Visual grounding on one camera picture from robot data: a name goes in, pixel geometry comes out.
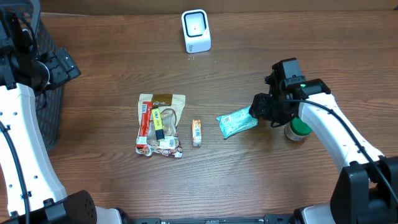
green candy wrapper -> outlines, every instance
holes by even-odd
[[[249,108],[250,106],[217,118],[217,121],[220,122],[220,129],[224,135],[224,139],[228,139],[233,134],[257,126],[258,119],[252,118],[249,114]]]

small orange package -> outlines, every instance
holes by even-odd
[[[192,143],[193,143],[193,146],[196,146],[196,147],[201,146],[201,121],[200,120],[192,121]]]

green bottle cap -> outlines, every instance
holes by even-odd
[[[299,136],[306,136],[312,132],[312,129],[300,118],[294,118],[290,122],[290,127],[292,128],[292,131]]]

plastic bag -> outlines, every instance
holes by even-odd
[[[156,106],[160,110],[164,133],[162,141],[156,138],[154,121],[148,105],[150,108]],[[164,156],[181,158],[182,146],[178,138],[177,125],[184,106],[184,95],[141,94],[138,102],[141,127],[136,141],[136,152],[146,156],[151,156],[153,152],[156,152]]]
[[[229,115],[219,116],[217,120],[220,122],[220,129],[224,135],[224,139],[238,132],[257,126],[258,119],[252,118],[249,114],[250,106],[238,110]]]

wood grain surface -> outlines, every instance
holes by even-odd
[[[398,0],[41,0],[42,11],[84,15],[393,10]]]
[[[267,92],[264,77],[297,57],[348,119],[386,156],[398,155],[398,12],[212,14],[212,48],[187,54],[180,15],[45,17],[82,75],[65,86],[53,167],[72,194],[132,217],[249,217],[329,201],[337,169],[314,134],[289,141],[261,121],[223,139],[216,117]],[[141,93],[187,96],[183,157],[136,154]],[[203,145],[191,123],[201,119]],[[7,197],[0,180],[1,220]]]

